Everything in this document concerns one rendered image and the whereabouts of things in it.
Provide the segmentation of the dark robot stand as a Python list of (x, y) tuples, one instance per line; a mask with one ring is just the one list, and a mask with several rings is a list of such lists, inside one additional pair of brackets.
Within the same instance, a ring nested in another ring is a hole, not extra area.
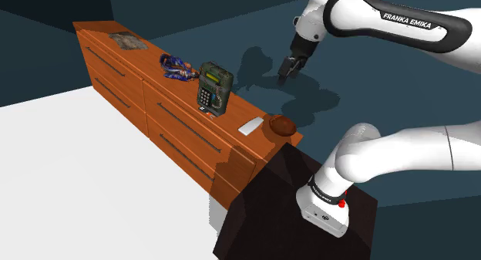
[(214, 246), (219, 260), (370, 260), (378, 202), (347, 191), (349, 226), (336, 238), (301, 216), (298, 188), (320, 163), (285, 144), (231, 202)]

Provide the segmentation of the grey brown flat mat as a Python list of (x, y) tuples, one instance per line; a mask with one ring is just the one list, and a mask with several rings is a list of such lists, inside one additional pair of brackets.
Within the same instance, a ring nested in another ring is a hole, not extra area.
[(122, 50), (148, 49), (148, 46), (131, 32), (109, 33), (108, 37), (113, 39)]

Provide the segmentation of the green keypad device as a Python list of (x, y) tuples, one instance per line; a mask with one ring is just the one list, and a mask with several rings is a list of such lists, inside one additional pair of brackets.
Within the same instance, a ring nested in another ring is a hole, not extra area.
[(204, 62), (200, 67), (197, 103), (214, 116), (226, 112), (234, 75), (215, 62)]

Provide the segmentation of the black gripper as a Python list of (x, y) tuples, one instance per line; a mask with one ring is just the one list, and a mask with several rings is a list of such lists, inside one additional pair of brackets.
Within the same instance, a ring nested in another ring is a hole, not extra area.
[(295, 78), (313, 55), (318, 42), (312, 42), (295, 34), (290, 45), (291, 57), (285, 57), (277, 74), (278, 83), (285, 83), (288, 77)]

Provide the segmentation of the orange wooden chest of drawers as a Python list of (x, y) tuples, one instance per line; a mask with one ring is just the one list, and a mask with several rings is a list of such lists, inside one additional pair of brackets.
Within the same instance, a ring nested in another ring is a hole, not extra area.
[[(302, 138), (278, 136), (269, 114), (234, 93), (225, 114), (201, 112), (197, 81), (166, 78), (164, 51), (150, 42), (122, 50), (108, 37), (126, 30), (115, 21), (73, 26), (93, 88), (225, 208), (283, 145)], [(237, 130), (257, 116), (264, 122), (248, 136)]]

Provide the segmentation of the white flat remote control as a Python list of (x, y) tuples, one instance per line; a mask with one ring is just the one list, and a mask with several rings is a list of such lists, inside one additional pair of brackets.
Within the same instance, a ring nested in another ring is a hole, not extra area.
[(262, 117), (255, 117), (252, 120), (247, 121), (245, 124), (243, 124), (241, 127), (239, 127), (237, 130), (242, 133), (244, 136), (248, 136), (250, 133), (252, 133), (254, 130), (256, 130), (262, 123), (264, 122), (264, 119)]

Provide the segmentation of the brown wooden bowl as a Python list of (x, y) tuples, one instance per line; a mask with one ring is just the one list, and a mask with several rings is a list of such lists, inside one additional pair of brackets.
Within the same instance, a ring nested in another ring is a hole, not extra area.
[(269, 119), (271, 130), (278, 136), (290, 137), (297, 132), (295, 123), (284, 115), (273, 115)]

